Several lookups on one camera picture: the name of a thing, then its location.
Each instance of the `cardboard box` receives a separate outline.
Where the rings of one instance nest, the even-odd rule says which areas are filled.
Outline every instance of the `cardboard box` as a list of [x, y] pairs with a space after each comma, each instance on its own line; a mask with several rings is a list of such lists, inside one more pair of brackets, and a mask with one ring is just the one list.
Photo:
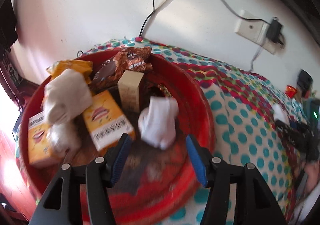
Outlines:
[[123, 133], [135, 138], [133, 126], [109, 91], [95, 95], [92, 100], [93, 104], [82, 115], [97, 151], [114, 145]]
[[36, 168], [44, 168], [53, 164], [57, 164], [61, 160], [61, 158], [55, 156], [47, 140], [47, 132], [49, 128], [49, 124], [44, 121], [43, 112], [29, 118], [29, 164]]
[[122, 108], [140, 113], [140, 97], [144, 73], [126, 70], [118, 82]]

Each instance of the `beige box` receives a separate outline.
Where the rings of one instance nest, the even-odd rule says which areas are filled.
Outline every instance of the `beige box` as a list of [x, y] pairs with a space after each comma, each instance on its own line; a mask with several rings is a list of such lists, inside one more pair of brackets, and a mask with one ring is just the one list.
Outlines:
[[140, 113], [141, 86], [144, 73], [126, 70], [118, 82], [122, 109]]

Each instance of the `wall outlet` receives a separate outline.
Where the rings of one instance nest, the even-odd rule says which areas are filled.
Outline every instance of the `wall outlet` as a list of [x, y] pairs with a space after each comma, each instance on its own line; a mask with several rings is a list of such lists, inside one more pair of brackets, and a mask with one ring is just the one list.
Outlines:
[[[253, 16], [251, 13], [245, 10], [241, 10], [240, 15], [248, 19], [257, 18], [256, 16]], [[239, 19], [236, 24], [235, 32], [254, 43], [262, 45], [267, 33], [267, 29], [268, 24], [264, 21], [247, 21]], [[269, 51], [271, 54], [275, 54], [275, 52], [279, 48], [279, 45], [266, 39], [263, 48]]]

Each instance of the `food packaging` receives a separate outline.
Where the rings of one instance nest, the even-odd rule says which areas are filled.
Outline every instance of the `food packaging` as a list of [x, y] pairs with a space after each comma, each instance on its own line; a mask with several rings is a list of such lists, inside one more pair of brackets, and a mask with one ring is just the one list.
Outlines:
[[46, 69], [46, 71], [51, 75], [51, 80], [55, 79], [57, 76], [61, 75], [66, 69], [73, 69], [84, 76], [85, 82], [89, 84], [91, 82], [90, 74], [92, 72], [92, 61], [80, 61], [80, 60], [65, 60], [56, 61]]
[[109, 91], [99, 93], [92, 99], [93, 104], [82, 115], [97, 151], [113, 146], [123, 133], [135, 138], [133, 126]]
[[293, 98], [296, 94], [297, 94], [297, 89], [287, 85], [286, 89], [285, 89], [285, 94], [289, 97], [289, 98]]
[[61, 157], [54, 154], [47, 139], [49, 124], [44, 121], [41, 112], [29, 119], [28, 155], [29, 164], [36, 168], [44, 168], [60, 162]]
[[118, 82], [122, 109], [140, 113], [144, 73], [126, 70]]
[[151, 63], [145, 60], [150, 56], [151, 48], [125, 48], [115, 56], [106, 60], [94, 75], [90, 89], [98, 93], [115, 86], [126, 70], [148, 72], [152, 70]]

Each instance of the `yellow snack box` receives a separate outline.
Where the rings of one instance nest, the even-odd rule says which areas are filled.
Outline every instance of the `yellow snack box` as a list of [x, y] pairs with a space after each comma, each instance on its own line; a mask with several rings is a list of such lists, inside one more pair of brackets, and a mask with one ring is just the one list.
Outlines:
[[44, 121], [41, 112], [29, 118], [28, 128], [28, 154], [29, 164], [36, 168], [44, 168], [60, 162], [60, 158], [53, 154], [47, 140], [50, 126]]
[[133, 126], [109, 91], [95, 95], [92, 100], [93, 104], [82, 115], [97, 151], [114, 145], [123, 133], [135, 138]]

